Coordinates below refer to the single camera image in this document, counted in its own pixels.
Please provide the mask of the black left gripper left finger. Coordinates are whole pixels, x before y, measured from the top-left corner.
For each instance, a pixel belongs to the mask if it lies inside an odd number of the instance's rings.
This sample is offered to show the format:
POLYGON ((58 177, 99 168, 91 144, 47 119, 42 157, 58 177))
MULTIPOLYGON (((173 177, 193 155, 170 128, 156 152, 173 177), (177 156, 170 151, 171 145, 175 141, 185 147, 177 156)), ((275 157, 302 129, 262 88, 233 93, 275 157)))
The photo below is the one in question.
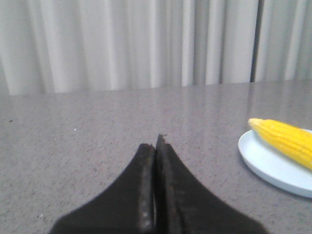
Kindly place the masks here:
POLYGON ((120 176, 88 203, 61 217, 52 234, 153 234, 154 154, 140 144, 120 176))

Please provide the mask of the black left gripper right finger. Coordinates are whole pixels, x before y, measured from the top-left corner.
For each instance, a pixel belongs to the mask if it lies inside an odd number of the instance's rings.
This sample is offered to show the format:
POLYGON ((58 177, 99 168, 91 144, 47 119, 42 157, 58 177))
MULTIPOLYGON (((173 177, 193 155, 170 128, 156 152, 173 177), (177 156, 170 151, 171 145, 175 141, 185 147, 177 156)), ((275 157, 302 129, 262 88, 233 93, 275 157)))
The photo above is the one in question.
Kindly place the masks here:
POLYGON ((265 234, 261 223, 211 193, 159 135, 155 155, 158 234, 265 234))

